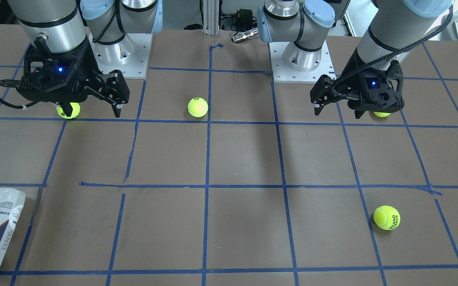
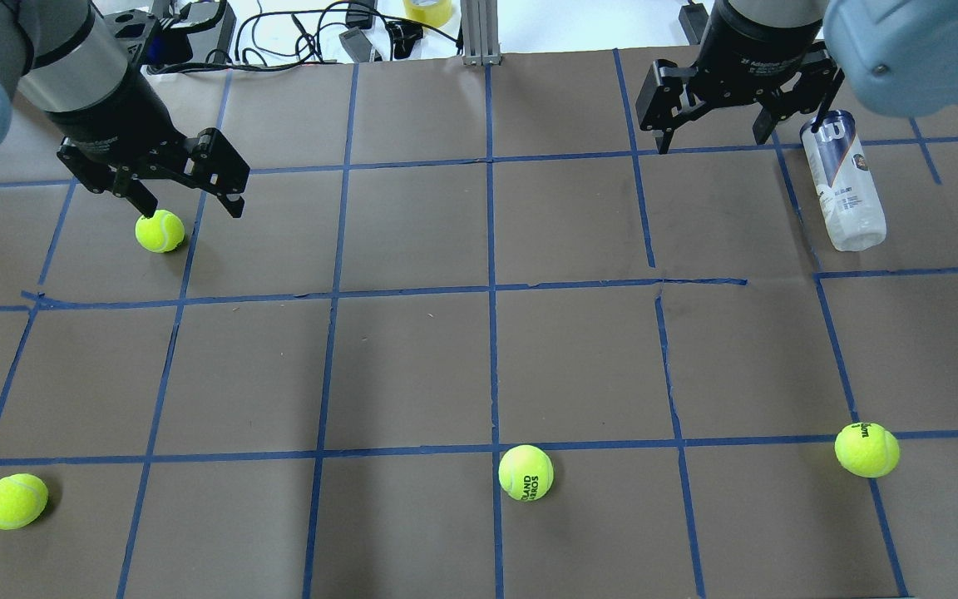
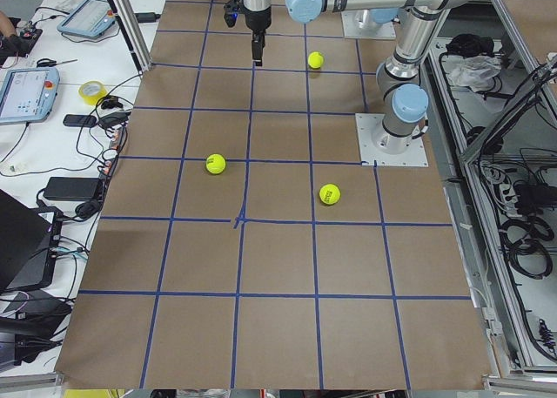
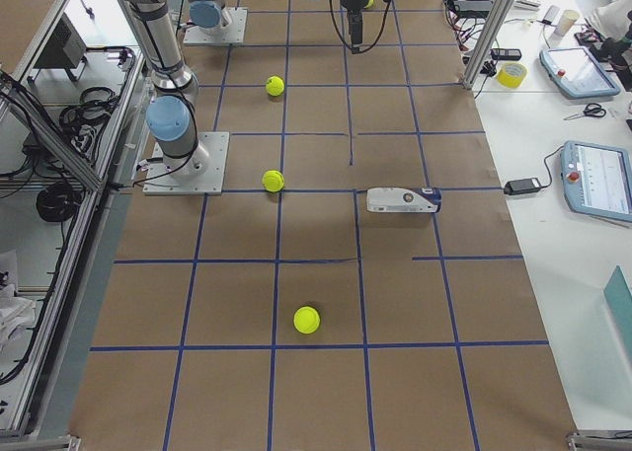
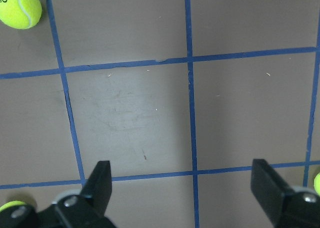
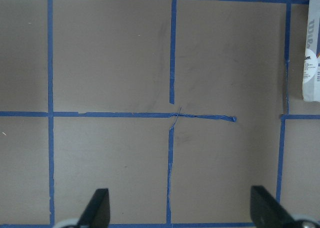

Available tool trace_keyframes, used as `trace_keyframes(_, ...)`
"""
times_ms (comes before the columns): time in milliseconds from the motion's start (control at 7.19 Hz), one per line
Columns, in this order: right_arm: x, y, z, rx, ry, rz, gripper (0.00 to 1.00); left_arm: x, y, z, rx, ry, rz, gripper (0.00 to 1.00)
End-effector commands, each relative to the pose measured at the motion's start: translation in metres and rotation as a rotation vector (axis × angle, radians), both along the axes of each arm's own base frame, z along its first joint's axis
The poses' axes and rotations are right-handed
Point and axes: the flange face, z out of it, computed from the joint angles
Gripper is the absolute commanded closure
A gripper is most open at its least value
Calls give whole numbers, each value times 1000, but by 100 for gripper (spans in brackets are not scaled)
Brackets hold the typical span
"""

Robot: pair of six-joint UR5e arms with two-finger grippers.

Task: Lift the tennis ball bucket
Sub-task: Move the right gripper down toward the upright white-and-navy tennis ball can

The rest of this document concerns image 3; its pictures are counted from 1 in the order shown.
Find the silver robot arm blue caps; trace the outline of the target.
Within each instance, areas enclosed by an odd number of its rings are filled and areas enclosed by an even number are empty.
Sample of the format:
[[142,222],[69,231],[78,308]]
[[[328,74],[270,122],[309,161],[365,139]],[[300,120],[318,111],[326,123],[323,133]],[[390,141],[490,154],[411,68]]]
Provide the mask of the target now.
[[389,154],[406,150],[414,129],[426,115],[429,99],[417,76],[448,12],[470,0],[285,0],[292,20],[308,24],[327,11],[406,9],[393,54],[379,67],[378,87],[386,114],[372,132],[373,143]]

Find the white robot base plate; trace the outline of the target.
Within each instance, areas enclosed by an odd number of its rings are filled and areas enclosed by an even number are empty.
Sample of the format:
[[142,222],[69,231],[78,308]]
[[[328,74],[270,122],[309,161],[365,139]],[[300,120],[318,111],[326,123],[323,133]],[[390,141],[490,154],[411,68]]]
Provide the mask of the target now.
[[366,166],[428,167],[423,138],[413,139],[419,127],[407,137],[394,137],[383,127],[384,114],[357,113],[360,164]]

